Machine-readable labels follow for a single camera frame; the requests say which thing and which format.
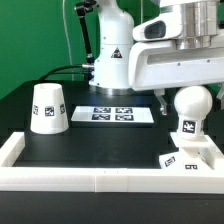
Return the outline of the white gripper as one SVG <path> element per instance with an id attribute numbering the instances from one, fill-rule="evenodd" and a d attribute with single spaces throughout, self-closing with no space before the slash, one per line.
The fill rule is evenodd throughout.
<path id="1" fill-rule="evenodd" d="M 160 112 L 168 113 L 166 88 L 224 82 L 224 47 L 177 50 L 174 43 L 136 43 L 129 56 L 129 84 L 135 91 L 155 90 Z M 224 83 L 216 96 L 224 109 Z"/>

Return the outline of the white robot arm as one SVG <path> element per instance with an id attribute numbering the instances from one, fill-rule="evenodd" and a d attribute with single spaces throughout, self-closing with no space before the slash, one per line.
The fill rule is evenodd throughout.
<path id="1" fill-rule="evenodd" d="M 163 113 L 168 88 L 219 84 L 224 109 L 220 0 L 153 0 L 159 15 L 138 26 L 116 0 L 97 0 L 100 55 L 90 87 L 108 95 L 152 90 Z"/>

